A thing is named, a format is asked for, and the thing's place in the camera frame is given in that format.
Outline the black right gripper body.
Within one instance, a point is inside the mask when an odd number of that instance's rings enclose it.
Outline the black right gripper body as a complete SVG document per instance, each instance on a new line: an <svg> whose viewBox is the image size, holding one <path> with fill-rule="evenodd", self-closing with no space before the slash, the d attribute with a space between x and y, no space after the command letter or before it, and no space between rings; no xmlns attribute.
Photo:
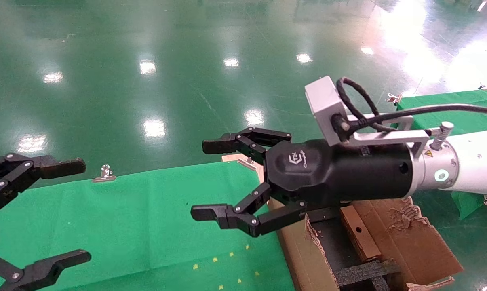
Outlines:
<svg viewBox="0 0 487 291"><path fill-rule="evenodd" d="M282 202L337 205L342 201L402 198L413 184L404 144L329 146L323 139L283 141L264 155L266 182Z"/></svg>

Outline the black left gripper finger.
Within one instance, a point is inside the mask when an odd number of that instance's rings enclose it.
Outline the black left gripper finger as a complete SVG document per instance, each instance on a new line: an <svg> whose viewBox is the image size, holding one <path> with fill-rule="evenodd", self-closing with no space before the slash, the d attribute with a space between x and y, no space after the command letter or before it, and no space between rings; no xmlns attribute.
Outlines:
<svg viewBox="0 0 487 291"><path fill-rule="evenodd" d="M81 158L58 161L51 155L26 157L9 153L0 156L0 210L38 180L56 179L86 171Z"/></svg>
<svg viewBox="0 0 487 291"><path fill-rule="evenodd" d="M64 269L87 263L92 256L85 250L75 250L38 260L23 269L0 258L0 277L5 282L0 291L36 291L54 285Z"/></svg>

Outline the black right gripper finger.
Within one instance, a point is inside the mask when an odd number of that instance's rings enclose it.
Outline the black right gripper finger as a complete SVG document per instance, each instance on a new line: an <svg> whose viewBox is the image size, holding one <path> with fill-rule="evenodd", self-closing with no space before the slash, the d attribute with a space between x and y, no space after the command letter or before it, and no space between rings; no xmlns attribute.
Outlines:
<svg viewBox="0 0 487 291"><path fill-rule="evenodd" d="M291 142L290 133L256 127L247 127L237 133L226 133L218 139L203 140L204 154L229 154L239 152L254 162L264 165L267 148L287 141Z"/></svg>
<svg viewBox="0 0 487 291"><path fill-rule="evenodd" d="M282 194L267 182L259 184L235 206L227 203L196 205L190 209L195 221L215 221L222 230L238 229L254 238L303 220L308 203L286 197L284 206L256 215L271 198Z"/></svg>

